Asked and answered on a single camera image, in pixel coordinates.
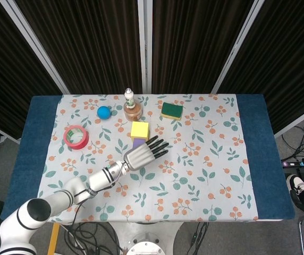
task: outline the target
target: blue ball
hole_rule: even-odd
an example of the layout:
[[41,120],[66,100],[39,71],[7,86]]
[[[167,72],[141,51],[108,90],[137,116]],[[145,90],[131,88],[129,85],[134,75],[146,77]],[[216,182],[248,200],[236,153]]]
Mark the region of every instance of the blue ball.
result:
[[111,110],[107,106],[101,106],[98,108],[97,114],[99,118],[105,120],[110,117]]

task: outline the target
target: yellow table leg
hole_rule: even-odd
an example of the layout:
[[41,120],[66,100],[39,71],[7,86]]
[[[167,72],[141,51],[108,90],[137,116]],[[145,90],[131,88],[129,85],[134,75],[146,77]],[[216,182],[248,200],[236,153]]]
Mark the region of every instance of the yellow table leg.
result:
[[59,228],[60,228],[60,224],[54,223],[52,235],[50,236],[50,243],[49,243],[47,255],[54,255]]

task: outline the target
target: black curtain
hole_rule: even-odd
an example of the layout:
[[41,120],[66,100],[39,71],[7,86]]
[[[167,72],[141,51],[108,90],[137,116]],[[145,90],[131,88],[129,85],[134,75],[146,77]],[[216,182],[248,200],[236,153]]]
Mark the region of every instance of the black curtain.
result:
[[16,0],[72,94],[141,93],[137,0]]
[[20,138],[32,96],[59,94],[0,4],[0,130]]
[[209,93],[252,0],[154,0],[153,93]]
[[264,94],[274,133],[304,114],[304,1],[264,2],[218,92]]

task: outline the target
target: white device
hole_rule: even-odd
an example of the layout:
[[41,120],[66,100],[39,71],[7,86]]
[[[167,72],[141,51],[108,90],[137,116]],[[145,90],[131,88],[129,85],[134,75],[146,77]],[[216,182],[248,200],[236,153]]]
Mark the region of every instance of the white device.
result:
[[[90,175],[89,188],[85,187],[79,177],[74,177],[56,193],[46,198],[28,200],[2,222],[0,226],[0,255],[36,255],[36,249],[29,241],[37,229],[43,226],[50,217],[61,213],[72,205],[81,204],[96,196],[101,190],[113,187],[116,181],[128,170],[137,171],[166,154],[168,150],[163,149],[168,146],[168,143],[162,144],[163,139],[156,141],[157,138],[158,136],[155,136],[139,147],[128,151],[124,155],[123,161],[117,161]],[[156,247],[159,247],[158,244],[149,242],[148,248],[152,252],[150,254],[154,254],[155,250],[163,251],[162,248],[157,249]]]

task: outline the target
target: yellow sponge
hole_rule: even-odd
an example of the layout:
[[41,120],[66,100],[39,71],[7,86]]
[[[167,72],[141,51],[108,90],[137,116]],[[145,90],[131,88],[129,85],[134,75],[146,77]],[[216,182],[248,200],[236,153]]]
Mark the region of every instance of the yellow sponge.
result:
[[131,138],[132,141],[135,138],[145,139],[148,140],[148,122],[132,122],[132,129],[131,129]]

